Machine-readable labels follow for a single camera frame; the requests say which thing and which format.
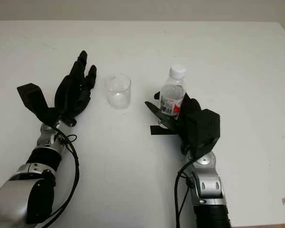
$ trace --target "robotic arm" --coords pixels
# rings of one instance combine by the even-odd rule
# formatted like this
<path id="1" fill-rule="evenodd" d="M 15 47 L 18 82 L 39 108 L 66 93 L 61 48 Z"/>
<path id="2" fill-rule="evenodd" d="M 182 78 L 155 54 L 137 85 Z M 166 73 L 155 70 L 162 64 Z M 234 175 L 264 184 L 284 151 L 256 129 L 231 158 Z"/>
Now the robotic arm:
<path id="1" fill-rule="evenodd" d="M 79 180 L 76 151 L 67 135 L 76 124 L 75 117 L 90 101 L 96 67 L 84 76 L 87 53 L 82 51 L 55 94 L 55 107 L 49 108 L 41 89 L 34 84 L 17 88 L 24 105 L 42 122 L 41 136 L 27 162 L 0 188 L 0 228 L 33 228 L 54 217 L 48 227 L 66 208 Z M 76 163 L 74 185 L 66 202 L 54 213 L 56 171 L 66 147 L 72 148 Z"/>
<path id="2" fill-rule="evenodd" d="M 154 98 L 159 99 L 159 93 L 156 93 Z M 225 194 L 216 172 L 216 158 L 212 152 L 220 137 L 219 115 L 209 109 L 202 110 L 198 101 L 190 99 L 187 94 L 177 120 L 164 115 L 152 103 L 145 103 L 168 128 L 151 126 L 151 134 L 178 134 L 182 139 L 181 152 L 186 155 L 187 163 L 178 172 L 174 186 L 176 228 L 180 228 L 181 209 L 178 204 L 180 177 L 186 178 L 190 188 L 197 227 L 230 228 Z"/>

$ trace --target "empty glass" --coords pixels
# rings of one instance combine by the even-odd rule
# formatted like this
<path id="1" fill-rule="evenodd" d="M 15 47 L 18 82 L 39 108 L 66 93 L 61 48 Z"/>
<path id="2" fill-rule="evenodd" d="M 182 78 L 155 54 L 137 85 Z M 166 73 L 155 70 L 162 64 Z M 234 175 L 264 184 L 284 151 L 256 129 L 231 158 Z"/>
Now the empty glass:
<path id="1" fill-rule="evenodd" d="M 107 98 L 116 109 L 124 109 L 131 102 L 131 80 L 124 74 L 111 75 L 105 80 Z"/>

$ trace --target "white table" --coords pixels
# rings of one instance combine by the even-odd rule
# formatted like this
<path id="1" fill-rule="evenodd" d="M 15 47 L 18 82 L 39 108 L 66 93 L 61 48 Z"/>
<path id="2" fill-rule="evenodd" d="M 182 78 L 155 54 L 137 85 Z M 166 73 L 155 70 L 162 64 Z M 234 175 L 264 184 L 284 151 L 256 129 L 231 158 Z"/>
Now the white table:
<path id="1" fill-rule="evenodd" d="M 150 136 L 152 101 L 171 64 L 188 68 L 188 94 L 221 116 L 214 153 L 234 226 L 285 223 L 285 32 L 254 22 L 0 22 L 0 186 L 24 164 L 40 122 L 16 87 L 39 85 L 50 106 L 81 50 L 98 68 L 92 102 L 73 133 L 81 178 L 51 227 L 173 228 L 173 185 L 183 164 L 177 136 Z M 132 79 L 132 103 L 115 110 L 104 78 Z M 63 158 L 56 204 L 73 181 Z M 182 228 L 195 227 L 190 200 Z"/>

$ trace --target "white bottle cap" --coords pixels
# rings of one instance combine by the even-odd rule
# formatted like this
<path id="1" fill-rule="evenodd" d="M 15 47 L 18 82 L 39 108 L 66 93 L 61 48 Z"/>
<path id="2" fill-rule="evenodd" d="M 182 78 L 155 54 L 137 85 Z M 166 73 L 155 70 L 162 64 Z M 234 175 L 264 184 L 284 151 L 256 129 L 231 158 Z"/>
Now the white bottle cap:
<path id="1" fill-rule="evenodd" d="M 169 75 L 176 80 L 180 80 L 184 78 L 186 71 L 187 69 L 184 66 L 175 64 L 170 67 Z"/>

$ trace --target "black cable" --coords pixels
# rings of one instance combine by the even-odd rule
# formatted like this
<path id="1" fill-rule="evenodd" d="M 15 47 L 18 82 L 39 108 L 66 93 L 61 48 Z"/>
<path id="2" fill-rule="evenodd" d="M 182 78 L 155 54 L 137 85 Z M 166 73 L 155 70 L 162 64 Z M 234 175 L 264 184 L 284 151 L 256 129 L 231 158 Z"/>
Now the black cable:
<path id="1" fill-rule="evenodd" d="M 69 140 L 68 136 L 66 136 L 66 135 L 65 135 L 61 130 L 59 130 L 58 128 L 56 128 L 56 127 L 54 127 L 54 126 L 51 126 L 51 128 L 53 128 L 55 131 L 57 131 L 58 134 L 60 134 L 60 135 L 64 138 L 64 140 L 65 140 L 65 142 L 66 142 L 66 145 L 69 145 L 69 146 L 71 147 L 71 149 L 72 149 L 72 150 L 70 150 L 70 149 L 68 148 L 68 146 L 66 146 L 67 149 L 68 149 L 68 150 L 71 152 L 71 154 L 73 155 L 74 160 L 75 160 L 75 178 L 74 178 L 74 182 L 73 182 L 73 186 L 72 186 L 71 192 L 70 192 L 70 194 L 69 194 L 67 200 L 61 205 L 61 207 L 60 207 L 59 209 L 57 209 L 54 213 L 52 213 L 52 214 L 50 215 L 50 217 L 53 216 L 53 215 L 55 215 L 55 216 L 54 216 L 48 223 L 46 223 L 44 226 L 42 226 L 42 228 L 47 228 L 47 227 L 49 227 L 49 226 L 50 226 L 53 222 L 55 222 L 55 221 L 57 220 L 57 218 L 62 214 L 62 212 L 66 209 L 67 205 L 69 204 L 71 198 L 73 197 L 73 194 L 74 194 L 74 192 L 75 192 L 76 186 L 77 186 L 77 184 L 78 184 L 78 182 L 79 182 L 79 160 L 78 160 L 77 152 L 76 152 L 76 150 L 75 150 L 75 148 L 74 148 L 74 146 L 73 146 L 73 144 L 72 144 L 73 141 L 71 142 L 71 141 Z"/>
<path id="2" fill-rule="evenodd" d="M 188 193 L 189 193 L 189 189 L 190 189 L 190 187 L 188 186 L 188 187 L 187 187 L 186 194 L 185 194 L 185 196 L 184 196 L 184 199 L 182 200 L 182 203 L 181 203 L 181 207 L 180 207 L 180 211 L 179 211 L 179 217 L 181 216 L 181 210 L 182 210 L 182 208 L 183 208 L 183 206 L 184 206 L 184 204 L 185 204 L 187 195 L 188 195 Z"/>
<path id="3" fill-rule="evenodd" d="M 177 176 L 175 178 L 174 183 L 174 204 L 175 204 L 175 217 L 176 217 L 176 228 L 180 228 L 180 213 L 179 213 L 179 201 L 178 201 L 178 184 L 179 180 L 182 174 L 184 174 L 184 171 L 186 168 L 188 168 L 190 165 L 192 165 L 195 162 L 194 159 L 191 159 L 189 162 L 187 162 L 177 173 Z"/>

